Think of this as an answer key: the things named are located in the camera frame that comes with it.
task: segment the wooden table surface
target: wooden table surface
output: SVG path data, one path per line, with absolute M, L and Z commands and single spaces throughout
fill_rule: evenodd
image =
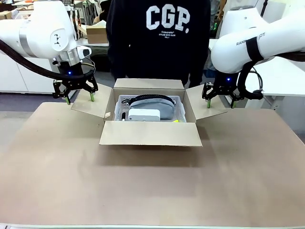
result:
M 102 125 L 42 104 L 0 157 L 0 222 L 305 225 L 305 147 L 272 110 L 204 119 L 200 148 L 100 146 Z

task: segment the gray pouch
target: gray pouch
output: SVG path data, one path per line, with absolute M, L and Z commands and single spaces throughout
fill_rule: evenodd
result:
M 175 101 L 168 96 L 160 94 L 143 94 L 132 99 L 125 99 L 131 109 L 157 109 L 161 119 L 172 119 L 175 111 Z

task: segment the cardboard box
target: cardboard box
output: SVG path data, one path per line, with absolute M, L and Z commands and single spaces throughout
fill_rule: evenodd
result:
M 0 20 L 11 19 L 11 11 L 0 12 Z
M 114 88 L 99 84 L 95 101 L 81 90 L 72 110 L 104 119 L 100 145 L 202 146 L 196 121 L 226 112 L 219 97 L 207 103 L 202 99 L 203 85 L 185 90 L 181 81 L 156 79 L 118 79 Z M 163 94 L 179 96 L 186 123 L 113 121 L 119 95 Z
M 105 26 L 87 26 L 88 44 L 108 43 Z

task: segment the white cabinet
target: white cabinet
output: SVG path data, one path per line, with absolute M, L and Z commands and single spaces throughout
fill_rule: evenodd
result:
M 45 68 L 49 71 L 52 71 L 50 61 L 47 59 L 37 59 L 37 58 L 27 58 L 32 63 Z M 20 70 L 20 73 L 23 77 L 23 80 L 28 88 L 29 93 L 52 93 L 54 92 L 53 88 L 53 79 L 44 77 L 37 73 L 33 73 L 25 67 L 17 64 Z
M 0 53 L 0 91 L 27 92 L 17 63 L 7 55 Z

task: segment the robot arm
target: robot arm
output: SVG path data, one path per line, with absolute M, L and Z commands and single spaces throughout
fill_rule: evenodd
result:
M 93 95 L 98 90 L 94 70 L 83 74 L 81 59 L 91 49 L 78 46 L 68 13 L 61 1 L 37 1 L 28 20 L 1 20 L 0 51 L 27 69 L 54 79 L 54 98 L 70 103 L 71 90 L 85 89 Z M 60 73 L 41 68 L 25 57 L 56 59 Z
M 305 9 L 269 24 L 256 8 L 229 11 L 223 21 L 222 37 L 211 53 L 212 63 L 219 72 L 214 84 L 204 85 L 203 98 L 210 102 L 211 98 L 223 94 L 230 95 L 233 102 L 245 97 L 262 99 L 262 88 L 253 93 L 246 90 L 247 75 L 254 65 L 274 56 L 305 61 L 305 54 L 301 52 L 305 50 L 305 27 L 296 23 L 304 20 L 300 15 L 305 17 Z

